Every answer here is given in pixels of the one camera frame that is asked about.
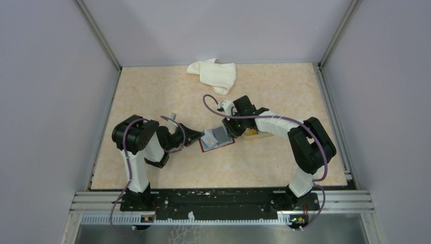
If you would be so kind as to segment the red leather card holder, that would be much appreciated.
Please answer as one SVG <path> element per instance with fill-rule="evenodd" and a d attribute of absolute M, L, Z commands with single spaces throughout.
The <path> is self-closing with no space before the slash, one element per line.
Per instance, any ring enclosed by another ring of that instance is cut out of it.
<path fill-rule="evenodd" d="M 235 143 L 235 139 L 228 135 L 225 126 L 206 129 L 203 132 L 204 135 L 199 139 L 203 153 Z"/>

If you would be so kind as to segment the black chip card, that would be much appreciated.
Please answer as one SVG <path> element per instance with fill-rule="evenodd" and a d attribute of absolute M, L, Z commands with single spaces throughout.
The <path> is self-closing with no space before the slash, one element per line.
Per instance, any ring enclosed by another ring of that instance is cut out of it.
<path fill-rule="evenodd" d="M 212 133 L 218 144 L 231 142 L 231 137 L 228 135 L 228 132 L 224 126 L 214 128 Z"/>

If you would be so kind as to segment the white patterned card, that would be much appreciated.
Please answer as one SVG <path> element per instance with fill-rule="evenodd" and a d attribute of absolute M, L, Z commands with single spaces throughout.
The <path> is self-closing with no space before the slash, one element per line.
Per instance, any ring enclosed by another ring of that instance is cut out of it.
<path fill-rule="evenodd" d="M 212 132 L 209 130 L 204 130 L 203 132 L 205 133 L 205 135 L 202 136 L 200 138 L 200 140 L 202 142 L 204 150 L 210 150 L 210 149 L 214 148 L 218 142 L 214 138 Z"/>

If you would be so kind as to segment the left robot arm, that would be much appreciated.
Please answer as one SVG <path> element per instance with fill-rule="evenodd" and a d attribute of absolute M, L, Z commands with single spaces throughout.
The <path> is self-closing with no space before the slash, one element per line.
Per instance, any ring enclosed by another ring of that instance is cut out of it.
<path fill-rule="evenodd" d="M 147 210 L 152 204 L 145 164 L 163 168 L 171 154 L 182 151 L 204 136 L 203 132 L 176 122 L 174 116 L 161 118 L 175 125 L 173 133 L 156 120 L 132 115 L 120 122 L 111 135 L 126 166 L 128 183 L 124 196 L 139 210 Z"/>

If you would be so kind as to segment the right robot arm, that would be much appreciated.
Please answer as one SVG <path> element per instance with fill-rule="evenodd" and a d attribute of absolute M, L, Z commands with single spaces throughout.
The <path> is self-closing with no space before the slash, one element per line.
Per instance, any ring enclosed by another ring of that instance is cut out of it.
<path fill-rule="evenodd" d="M 287 186 L 286 203 L 291 209 L 300 209 L 313 187 L 314 174 L 320 168 L 327 173 L 328 163 L 336 155 L 336 147 L 321 122 L 315 117 L 285 119 L 268 108 L 256 108 L 248 96 L 224 100 L 218 103 L 217 111 L 225 114 L 222 123 L 233 138 L 253 129 L 289 140 L 298 169 Z"/>

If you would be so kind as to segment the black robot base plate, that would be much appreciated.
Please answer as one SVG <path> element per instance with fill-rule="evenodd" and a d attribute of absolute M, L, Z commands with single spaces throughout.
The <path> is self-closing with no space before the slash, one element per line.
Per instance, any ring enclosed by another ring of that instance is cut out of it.
<path fill-rule="evenodd" d="M 320 209 L 316 193 L 301 198 L 289 196 L 281 188 L 152 189 L 143 203 L 123 195 L 121 211 L 155 211 L 156 220 L 248 221 L 274 220 L 278 211 L 299 215 Z"/>

